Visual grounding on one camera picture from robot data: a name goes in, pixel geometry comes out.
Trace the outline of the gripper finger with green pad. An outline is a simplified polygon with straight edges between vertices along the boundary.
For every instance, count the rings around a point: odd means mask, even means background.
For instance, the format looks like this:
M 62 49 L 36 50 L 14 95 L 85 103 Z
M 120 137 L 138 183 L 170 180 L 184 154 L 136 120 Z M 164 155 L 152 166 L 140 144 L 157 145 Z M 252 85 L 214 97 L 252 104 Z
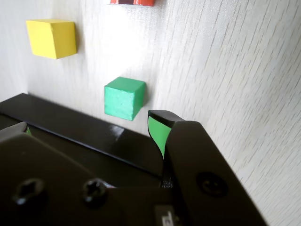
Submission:
M 162 176 L 173 183 L 185 225 L 266 224 L 199 122 L 166 110 L 149 110 L 148 132 L 163 155 Z

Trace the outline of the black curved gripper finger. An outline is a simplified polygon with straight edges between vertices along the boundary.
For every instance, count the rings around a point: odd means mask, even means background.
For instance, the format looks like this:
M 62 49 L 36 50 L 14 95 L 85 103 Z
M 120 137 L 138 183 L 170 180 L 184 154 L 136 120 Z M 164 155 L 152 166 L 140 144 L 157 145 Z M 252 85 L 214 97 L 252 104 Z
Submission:
M 0 132 L 0 223 L 3 226 L 120 226 L 93 173 L 25 131 Z

